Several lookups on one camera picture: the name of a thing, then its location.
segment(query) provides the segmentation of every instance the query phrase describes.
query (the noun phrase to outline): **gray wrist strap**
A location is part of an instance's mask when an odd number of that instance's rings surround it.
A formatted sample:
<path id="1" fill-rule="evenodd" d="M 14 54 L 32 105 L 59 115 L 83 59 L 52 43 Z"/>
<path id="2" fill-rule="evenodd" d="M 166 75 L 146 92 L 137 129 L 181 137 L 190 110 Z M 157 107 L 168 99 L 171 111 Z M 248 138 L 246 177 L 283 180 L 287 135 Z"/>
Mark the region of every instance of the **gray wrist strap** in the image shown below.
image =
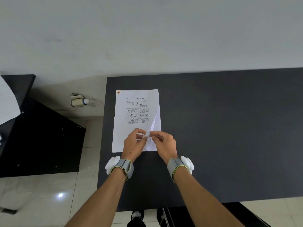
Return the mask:
<path id="1" fill-rule="evenodd" d="M 173 180 L 174 183 L 174 173 L 176 171 L 176 169 L 178 169 L 180 166 L 183 166 L 187 169 L 187 167 L 183 164 L 183 162 L 180 159 L 170 159 L 169 163 L 167 164 L 167 169 L 169 170 L 169 174 Z"/>
<path id="2" fill-rule="evenodd" d="M 120 159 L 119 162 L 112 168 L 112 171 L 116 167 L 120 167 L 121 169 L 124 169 L 126 174 L 126 180 L 130 179 L 132 173 L 134 172 L 134 165 L 128 159 Z"/>

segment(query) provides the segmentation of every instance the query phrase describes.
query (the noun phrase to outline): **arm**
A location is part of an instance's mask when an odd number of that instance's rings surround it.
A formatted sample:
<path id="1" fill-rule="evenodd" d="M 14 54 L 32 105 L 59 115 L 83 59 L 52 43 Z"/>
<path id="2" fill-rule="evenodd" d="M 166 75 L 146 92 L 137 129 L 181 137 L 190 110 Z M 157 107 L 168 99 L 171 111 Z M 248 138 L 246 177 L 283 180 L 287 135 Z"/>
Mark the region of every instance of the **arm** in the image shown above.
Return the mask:
<path id="1" fill-rule="evenodd" d="M 141 154 L 147 137 L 146 131 L 136 128 L 124 140 L 122 159 L 133 163 Z M 114 219 L 126 175 L 123 169 L 114 168 L 103 185 L 83 204 L 65 227 L 110 227 Z"/>
<path id="2" fill-rule="evenodd" d="M 178 158 L 176 140 L 172 135 L 162 131 L 152 131 L 150 136 L 166 165 L 170 158 Z M 174 180 L 196 227 L 244 227 L 237 218 L 191 176 L 185 167 L 176 169 Z"/>

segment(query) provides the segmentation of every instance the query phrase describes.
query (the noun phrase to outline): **black shoe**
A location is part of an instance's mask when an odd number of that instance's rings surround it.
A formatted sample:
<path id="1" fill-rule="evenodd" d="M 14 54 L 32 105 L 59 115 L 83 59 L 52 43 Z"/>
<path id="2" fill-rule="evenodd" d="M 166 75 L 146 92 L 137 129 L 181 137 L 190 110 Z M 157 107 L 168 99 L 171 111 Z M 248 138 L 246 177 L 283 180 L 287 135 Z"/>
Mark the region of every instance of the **black shoe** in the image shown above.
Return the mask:
<path id="1" fill-rule="evenodd" d="M 142 221 L 144 219 L 144 210 L 135 210 L 131 215 L 131 220 L 135 217 L 139 217 Z"/>

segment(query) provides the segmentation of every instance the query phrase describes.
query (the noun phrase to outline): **paper sheet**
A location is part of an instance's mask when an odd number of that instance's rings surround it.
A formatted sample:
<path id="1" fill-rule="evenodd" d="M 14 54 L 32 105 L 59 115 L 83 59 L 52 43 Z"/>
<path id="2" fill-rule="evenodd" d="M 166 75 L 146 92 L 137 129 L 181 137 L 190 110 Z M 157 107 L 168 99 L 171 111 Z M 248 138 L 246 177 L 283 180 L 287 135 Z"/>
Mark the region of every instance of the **paper sheet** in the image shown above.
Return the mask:
<path id="1" fill-rule="evenodd" d="M 135 129 L 146 131 L 148 137 L 143 151 L 156 151 L 149 133 L 161 130 L 158 89 L 116 91 L 116 108 L 112 152 L 122 152 L 124 139 Z"/>
<path id="2" fill-rule="evenodd" d="M 14 93 L 0 76 L 0 125 L 20 115 Z"/>

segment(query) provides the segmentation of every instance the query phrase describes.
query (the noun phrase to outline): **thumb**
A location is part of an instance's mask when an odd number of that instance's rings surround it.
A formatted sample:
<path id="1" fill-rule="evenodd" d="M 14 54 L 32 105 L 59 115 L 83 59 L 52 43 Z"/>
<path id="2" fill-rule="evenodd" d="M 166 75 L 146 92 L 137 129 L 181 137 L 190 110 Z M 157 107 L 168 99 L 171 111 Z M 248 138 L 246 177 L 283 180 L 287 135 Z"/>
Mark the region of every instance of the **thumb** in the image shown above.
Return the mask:
<path id="1" fill-rule="evenodd" d="M 161 143 L 161 141 L 156 136 L 152 137 L 151 139 L 154 141 L 156 146 L 158 146 Z"/>
<path id="2" fill-rule="evenodd" d="M 147 136 L 145 136 L 141 139 L 141 141 L 139 142 L 139 145 L 143 148 L 146 144 L 146 141 L 147 141 Z"/>

